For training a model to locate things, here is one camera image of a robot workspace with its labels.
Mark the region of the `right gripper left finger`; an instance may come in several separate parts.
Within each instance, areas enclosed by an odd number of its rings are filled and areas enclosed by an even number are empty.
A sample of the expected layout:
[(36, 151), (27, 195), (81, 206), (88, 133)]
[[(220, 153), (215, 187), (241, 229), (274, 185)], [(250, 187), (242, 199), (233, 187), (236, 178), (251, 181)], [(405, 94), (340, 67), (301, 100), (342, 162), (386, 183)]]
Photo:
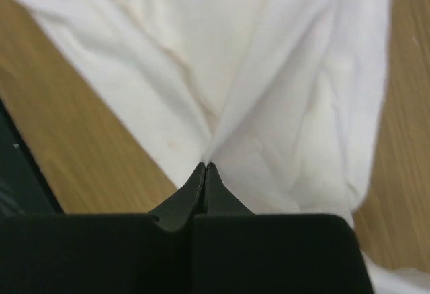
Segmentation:
[(204, 202), (206, 167), (199, 163), (185, 184), (148, 214), (166, 232), (183, 229)]

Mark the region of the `white t shirt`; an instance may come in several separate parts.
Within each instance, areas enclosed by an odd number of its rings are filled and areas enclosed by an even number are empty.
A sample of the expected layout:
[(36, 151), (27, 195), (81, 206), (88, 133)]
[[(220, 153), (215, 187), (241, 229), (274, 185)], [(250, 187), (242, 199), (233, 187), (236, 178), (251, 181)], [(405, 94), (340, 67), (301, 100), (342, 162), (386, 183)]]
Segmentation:
[(359, 248), (392, 0), (17, 0), (181, 188), (253, 215), (1, 219), (2, 293), (428, 293)]

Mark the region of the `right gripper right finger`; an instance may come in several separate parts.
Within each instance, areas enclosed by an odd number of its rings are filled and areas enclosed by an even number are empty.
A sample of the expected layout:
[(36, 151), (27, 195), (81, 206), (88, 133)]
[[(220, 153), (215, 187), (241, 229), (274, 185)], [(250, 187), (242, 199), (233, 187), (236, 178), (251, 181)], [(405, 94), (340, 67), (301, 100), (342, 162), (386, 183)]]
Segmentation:
[(204, 213), (206, 215), (253, 215), (224, 185), (214, 163), (206, 167)]

